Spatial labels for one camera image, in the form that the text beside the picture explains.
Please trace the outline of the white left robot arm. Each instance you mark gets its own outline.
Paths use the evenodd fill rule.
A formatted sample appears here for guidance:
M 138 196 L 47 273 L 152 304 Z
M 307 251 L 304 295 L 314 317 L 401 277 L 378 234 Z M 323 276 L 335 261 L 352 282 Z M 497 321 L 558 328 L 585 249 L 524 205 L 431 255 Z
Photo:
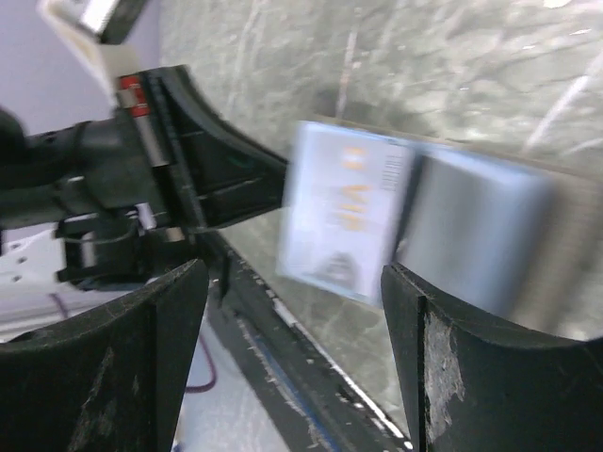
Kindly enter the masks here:
M 206 101 L 186 66 L 110 84 L 107 120 L 27 136 L 1 114 L 4 294 L 138 288 L 192 259 L 220 268 L 220 229 L 282 205 L 286 160 Z

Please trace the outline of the blue silver card holder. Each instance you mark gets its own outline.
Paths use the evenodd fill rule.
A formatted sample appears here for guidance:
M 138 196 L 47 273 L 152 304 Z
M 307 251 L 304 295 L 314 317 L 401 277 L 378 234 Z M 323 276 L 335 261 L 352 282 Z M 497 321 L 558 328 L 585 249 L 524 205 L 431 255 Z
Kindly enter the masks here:
M 399 263 L 515 324 L 564 335 L 562 314 L 602 232 L 599 180 L 488 147 L 310 121 L 417 146 L 394 254 L 385 265 Z

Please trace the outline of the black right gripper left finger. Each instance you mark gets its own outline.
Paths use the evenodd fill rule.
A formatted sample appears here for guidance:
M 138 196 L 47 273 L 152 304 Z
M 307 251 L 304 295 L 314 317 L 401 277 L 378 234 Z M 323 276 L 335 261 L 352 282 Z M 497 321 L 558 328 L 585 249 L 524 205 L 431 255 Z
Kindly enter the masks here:
M 5 451 L 168 451 L 208 289 L 194 260 L 1 347 Z

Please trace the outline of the white orange VIP card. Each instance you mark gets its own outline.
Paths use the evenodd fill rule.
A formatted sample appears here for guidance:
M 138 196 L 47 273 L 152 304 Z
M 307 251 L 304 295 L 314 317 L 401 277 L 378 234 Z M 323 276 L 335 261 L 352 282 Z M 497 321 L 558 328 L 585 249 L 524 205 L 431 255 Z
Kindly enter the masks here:
M 381 307 L 418 157 L 406 139 L 302 121 L 286 174 L 277 271 Z

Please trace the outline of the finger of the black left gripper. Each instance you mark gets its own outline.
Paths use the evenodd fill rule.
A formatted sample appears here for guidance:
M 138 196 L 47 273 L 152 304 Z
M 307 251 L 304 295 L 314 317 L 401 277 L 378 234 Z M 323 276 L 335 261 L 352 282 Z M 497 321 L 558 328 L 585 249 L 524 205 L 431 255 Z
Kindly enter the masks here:
M 216 230 L 281 207 L 286 160 L 223 120 L 186 66 L 144 71 L 140 79 L 169 159 L 156 174 L 176 224 Z

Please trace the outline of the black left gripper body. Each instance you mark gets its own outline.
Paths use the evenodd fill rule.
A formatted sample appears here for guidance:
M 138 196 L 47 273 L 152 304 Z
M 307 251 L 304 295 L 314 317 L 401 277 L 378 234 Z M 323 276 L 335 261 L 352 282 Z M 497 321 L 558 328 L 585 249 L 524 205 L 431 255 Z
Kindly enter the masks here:
M 13 134 L 1 158 L 1 227 L 55 223 L 1 249 L 5 292 L 137 285 L 198 260 L 195 234 L 175 223 L 157 170 L 161 151 L 142 72 L 119 79 L 111 119 L 34 137 Z

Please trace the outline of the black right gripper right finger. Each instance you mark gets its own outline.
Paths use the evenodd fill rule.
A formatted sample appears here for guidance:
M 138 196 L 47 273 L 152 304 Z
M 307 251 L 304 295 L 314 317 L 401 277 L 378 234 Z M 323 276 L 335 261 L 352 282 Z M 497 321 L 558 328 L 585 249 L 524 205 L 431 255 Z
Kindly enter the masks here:
M 598 451 L 602 342 L 533 331 L 401 265 L 383 308 L 416 451 Z

